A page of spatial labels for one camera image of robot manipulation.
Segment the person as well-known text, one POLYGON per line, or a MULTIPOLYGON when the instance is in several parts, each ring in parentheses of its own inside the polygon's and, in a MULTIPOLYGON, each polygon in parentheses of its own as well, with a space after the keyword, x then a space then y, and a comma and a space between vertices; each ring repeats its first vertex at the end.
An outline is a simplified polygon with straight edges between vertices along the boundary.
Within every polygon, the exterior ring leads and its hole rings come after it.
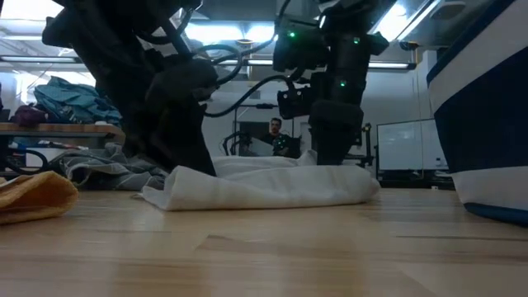
POLYGON ((282 120, 272 118, 269 122, 268 132, 259 139, 271 146, 273 156, 297 158, 300 155, 299 140, 281 133, 282 120))

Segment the teal clothes pile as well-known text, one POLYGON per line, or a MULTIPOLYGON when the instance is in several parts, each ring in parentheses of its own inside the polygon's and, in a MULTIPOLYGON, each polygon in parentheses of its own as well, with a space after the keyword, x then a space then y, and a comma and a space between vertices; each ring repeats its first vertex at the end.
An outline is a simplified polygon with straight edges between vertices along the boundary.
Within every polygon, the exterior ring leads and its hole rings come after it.
POLYGON ((53 123, 96 124, 106 122, 120 127, 122 116, 106 94, 86 84, 70 83, 52 77, 47 84, 34 88, 36 106, 53 123))

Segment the ceiling light strip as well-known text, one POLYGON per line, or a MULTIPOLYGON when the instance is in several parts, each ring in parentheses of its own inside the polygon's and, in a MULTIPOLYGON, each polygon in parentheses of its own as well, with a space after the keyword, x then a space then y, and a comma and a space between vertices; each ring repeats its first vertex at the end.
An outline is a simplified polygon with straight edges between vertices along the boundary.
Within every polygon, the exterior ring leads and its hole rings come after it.
POLYGON ((81 64, 79 57, 60 56, 20 56, 0 55, 0 61, 6 63, 33 63, 33 64, 81 64))
POLYGON ((370 62, 369 69, 388 69, 388 70, 414 70, 416 64, 410 63, 383 63, 383 62, 370 62))

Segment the grey checked towel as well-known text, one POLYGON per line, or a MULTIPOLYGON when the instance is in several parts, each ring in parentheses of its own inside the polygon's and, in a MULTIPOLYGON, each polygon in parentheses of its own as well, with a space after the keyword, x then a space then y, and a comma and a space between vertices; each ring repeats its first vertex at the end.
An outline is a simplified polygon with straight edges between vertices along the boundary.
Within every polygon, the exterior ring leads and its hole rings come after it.
POLYGON ((105 148, 68 150, 54 166, 75 186, 97 191, 141 191, 145 186, 163 189, 168 173, 139 157, 127 157, 120 144, 105 148))

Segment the white board panel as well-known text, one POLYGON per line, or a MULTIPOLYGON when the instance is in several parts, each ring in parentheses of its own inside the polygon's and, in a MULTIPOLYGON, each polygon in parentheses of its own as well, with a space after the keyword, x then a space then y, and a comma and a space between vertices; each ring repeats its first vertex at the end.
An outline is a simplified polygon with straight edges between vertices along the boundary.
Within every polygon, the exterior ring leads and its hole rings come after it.
POLYGON ((433 119, 377 125, 377 142, 380 170, 449 170, 433 119))

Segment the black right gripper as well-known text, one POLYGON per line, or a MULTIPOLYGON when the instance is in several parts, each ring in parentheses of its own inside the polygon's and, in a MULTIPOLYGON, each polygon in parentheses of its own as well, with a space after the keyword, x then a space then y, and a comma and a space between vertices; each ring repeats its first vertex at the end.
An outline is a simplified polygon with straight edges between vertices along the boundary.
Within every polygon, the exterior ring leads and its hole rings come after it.
POLYGON ((309 124, 318 165, 341 165, 361 136, 361 104, 368 72, 366 35, 337 35, 329 40, 323 72, 313 73, 311 88, 317 100, 309 124))

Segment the bright ceiling light panel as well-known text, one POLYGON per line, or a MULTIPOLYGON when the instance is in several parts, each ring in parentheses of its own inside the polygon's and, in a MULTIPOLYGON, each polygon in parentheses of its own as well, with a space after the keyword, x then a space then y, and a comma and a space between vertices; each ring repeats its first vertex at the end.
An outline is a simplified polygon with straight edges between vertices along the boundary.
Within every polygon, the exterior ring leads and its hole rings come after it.
POLYGON ((389 42, 405 40, 443 0, 397 0, 371 29, 389 42))
POLYGON ((185 29, 186 36, 204 45, 223 41, 237 41, 243 44, 263 43, 275 39, 271 23, 242 22, 192 22, 185 29))

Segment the blue fabric bin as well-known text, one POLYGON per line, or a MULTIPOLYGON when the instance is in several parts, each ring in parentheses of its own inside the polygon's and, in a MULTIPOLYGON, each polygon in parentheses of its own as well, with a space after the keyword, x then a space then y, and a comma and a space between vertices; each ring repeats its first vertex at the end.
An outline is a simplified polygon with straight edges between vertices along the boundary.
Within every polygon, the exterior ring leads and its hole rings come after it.
POLYGON ((528 227, 528 0, 493 0, 427 86, 463 207, 528 227))

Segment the maroon cloth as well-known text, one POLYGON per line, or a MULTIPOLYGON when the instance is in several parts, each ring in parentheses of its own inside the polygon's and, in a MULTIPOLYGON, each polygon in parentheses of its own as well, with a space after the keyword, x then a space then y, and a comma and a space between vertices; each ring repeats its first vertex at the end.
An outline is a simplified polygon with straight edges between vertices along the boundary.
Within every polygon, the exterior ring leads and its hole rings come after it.
POLYGON ((33 128, 46 123, 47 114, 34 106, 20 106, 12 117, 12 122, 21 127, 33 128))

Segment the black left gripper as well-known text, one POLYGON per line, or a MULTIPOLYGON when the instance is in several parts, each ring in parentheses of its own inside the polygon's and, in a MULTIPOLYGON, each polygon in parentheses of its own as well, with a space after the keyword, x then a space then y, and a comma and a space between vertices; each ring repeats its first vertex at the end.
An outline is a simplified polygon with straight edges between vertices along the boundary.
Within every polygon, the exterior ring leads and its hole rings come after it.
POLYGON ((216 90, 218 74, 205 59, 181 62, 135 36, 94 41, 94 73, 123 115, 125 147, 162 170, 183 166, 214 176, 201 102, 216 90))

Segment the wooden background table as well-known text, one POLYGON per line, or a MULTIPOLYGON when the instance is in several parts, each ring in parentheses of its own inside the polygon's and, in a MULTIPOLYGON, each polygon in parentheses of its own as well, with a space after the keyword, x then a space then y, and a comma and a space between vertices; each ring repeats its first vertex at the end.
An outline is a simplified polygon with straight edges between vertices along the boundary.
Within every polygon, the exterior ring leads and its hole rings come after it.
POLYGON ((103 138, 123 144, 125 133, 114 125, 39 124, 34 128, 0 122, 0 136, 103 138))

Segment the yellow towel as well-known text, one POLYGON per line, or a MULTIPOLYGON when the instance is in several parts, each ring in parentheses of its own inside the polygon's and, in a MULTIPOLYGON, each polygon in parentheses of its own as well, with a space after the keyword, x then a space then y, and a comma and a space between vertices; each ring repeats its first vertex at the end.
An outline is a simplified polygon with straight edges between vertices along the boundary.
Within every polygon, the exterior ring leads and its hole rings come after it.
POLYGON ((55 172, 10 181, 0 177, 0 225, 59 217, 73 208, 78 197, 75 185, 55 172))

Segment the white checked towel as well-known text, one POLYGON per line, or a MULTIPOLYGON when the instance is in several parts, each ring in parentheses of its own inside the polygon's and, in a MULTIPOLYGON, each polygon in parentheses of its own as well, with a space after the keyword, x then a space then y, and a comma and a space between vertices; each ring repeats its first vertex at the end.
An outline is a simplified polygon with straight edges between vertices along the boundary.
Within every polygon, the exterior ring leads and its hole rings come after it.
POLYGON ((166 211, 250 210, 355 205, 375 198, 380 184, 355 164, 318 165, 317 153, 299 158, 217 157, 214 177, 176 167, 163 189, 139 194, 166 211))

